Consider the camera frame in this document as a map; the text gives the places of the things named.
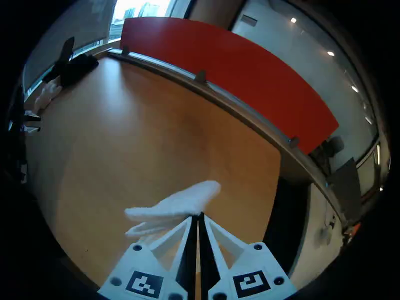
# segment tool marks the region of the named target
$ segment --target red partition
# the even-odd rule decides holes
[[[253,107],[308,154],[339,126],[313,88],[261,46],[206,23],[169,17],[125,19],[120,42],[197,74]]]

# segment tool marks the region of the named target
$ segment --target white cloth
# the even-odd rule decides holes
[[[60,76],[57,78],[50,80],[41,90],[41,94],[36,98],[34,102],[33,112],[35,114],[38,113],[40,109],[44,110],[52,101],[54,97],[56,97],[62,90],[62,87],[59,84]]]
[[[142,223],[129,229],[125,235],[141,237],[171,229],[187,216],[200,215],[220,190],[218,182],[207,180],[172,194],[153,207],[127,208],[125,215]]]

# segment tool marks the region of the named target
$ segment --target desk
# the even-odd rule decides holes
[[[99,286],[133,243],[124,209],[204,180],[221,184],[205,213],[247,243],[263,239],[280,153],[188,89],[102,58],[49,105],[41,128],[26,141],[32,191],[55,238]]]

